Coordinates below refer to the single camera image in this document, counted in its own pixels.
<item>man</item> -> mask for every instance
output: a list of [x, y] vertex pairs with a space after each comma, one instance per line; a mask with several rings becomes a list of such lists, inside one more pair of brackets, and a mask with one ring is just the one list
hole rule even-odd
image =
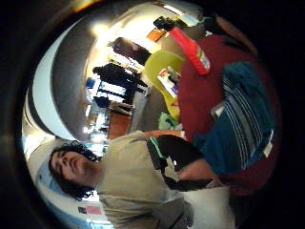
[[138, 87], [141, 85], [144, 88], [148, 88], [148, 85], [141, 79], [125, 72], [124, 68], [113, 63], [107, 64], [103, 67], [94, 67], [93, 73], [99, 75], [100, 79], [104, 82], [117, 85], [133, 92], [139, 92], [146, 94], [147, 92]]
[[121, 107], [135, 109], [135, 105], [123, 103], [123, 102], [112, 101], [112, 100], [109, 100], [109, 98], [105, 97], [105, 96], [100, 96], [100, 97], [95, 96], [93, 99], [96, 102], [98, 107], [109, 108], [112, 111], [116, 111], [116, 112], [122, 113], [124, 115], [132, 116], [132, 112], [125, 111]]
[[[136, 131], [118, 137], [111, 141], [99, 162], [96, 156], [88, 160], [88, 150], [66, 145], [53, 150], [49, 167], [62, 190], [74, 198], [87, 197], [95, 188], [114, 228], [186, 228], [183, 197], [169, 189], [153, 168], [147, 148], [149, 137], [160, 135], [180, 136], [180, 131]], [[175, 179], [217, 180], [204, 159], [194, 161], [177, 174], [170, 167], [166, 174]], [[164, 210], [164, 206], [173, 204], [173, 211]]]

